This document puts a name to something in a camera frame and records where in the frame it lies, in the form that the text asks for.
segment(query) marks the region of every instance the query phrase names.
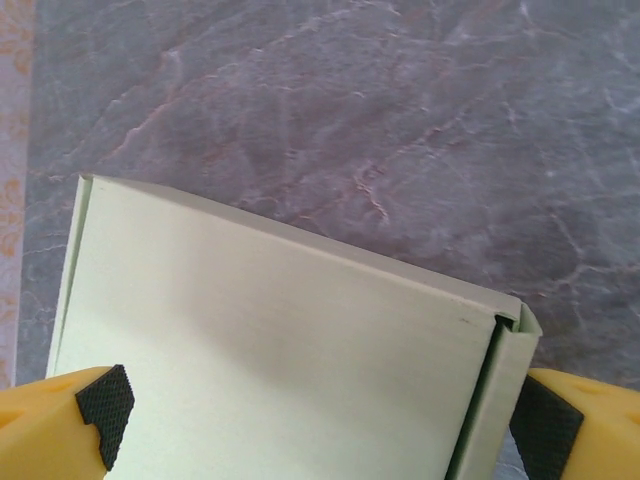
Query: orange patterned fabric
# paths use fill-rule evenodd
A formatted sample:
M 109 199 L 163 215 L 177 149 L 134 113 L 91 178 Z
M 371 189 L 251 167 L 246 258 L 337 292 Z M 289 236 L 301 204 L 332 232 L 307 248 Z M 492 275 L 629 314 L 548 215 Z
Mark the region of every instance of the orange patterned fabric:
M 0 389 L 15 377 L 33 0 L 0 0 Z

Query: gray marble countertop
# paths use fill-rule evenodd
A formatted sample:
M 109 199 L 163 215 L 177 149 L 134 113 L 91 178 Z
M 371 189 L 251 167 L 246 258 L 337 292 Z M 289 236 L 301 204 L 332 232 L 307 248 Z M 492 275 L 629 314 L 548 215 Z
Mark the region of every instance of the gray marble countertop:
M 545 331 L 536 365 L 640 388 L 639 12 L 39 2 L 18 381 L 44 374 L 91 172 L 515 294 Z M 523 478 L 505 455 L 498 475 Z

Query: light green box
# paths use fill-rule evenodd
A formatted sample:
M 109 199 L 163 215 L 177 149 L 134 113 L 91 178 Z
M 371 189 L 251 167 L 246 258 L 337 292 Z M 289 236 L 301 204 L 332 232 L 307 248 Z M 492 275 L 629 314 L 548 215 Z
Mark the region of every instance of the light green box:
M 136 406 L 111 479 L 478 480 L 540 334 L 516 298 L 85 177 L 48 375 L 125 365 Z

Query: box lid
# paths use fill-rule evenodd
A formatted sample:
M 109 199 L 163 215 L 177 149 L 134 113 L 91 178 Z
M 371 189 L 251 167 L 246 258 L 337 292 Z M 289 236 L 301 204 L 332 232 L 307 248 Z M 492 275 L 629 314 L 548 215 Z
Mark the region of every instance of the box lid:
M 493 469 L 539 334 L 516 298 L 86 177 L 48 374 L 127 368 L 110 478 L 471 478 Z

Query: textured rubber pad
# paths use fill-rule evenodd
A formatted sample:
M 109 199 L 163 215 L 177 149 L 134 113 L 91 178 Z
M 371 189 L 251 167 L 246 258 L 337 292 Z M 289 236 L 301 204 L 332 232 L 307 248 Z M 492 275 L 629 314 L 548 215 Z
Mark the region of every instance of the textured rubber pad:
M 100 434 L 100 456 L 108 471 L 118 456 L 124 429 L 133 409 L 134 398 L 122 365 L 116 365 L 76 394 L 78 408 L 86 425 L 93 424 Z
M 527 376 L 511 418 L 511 434 L 530 480 L 559 480 L 584 415 Z

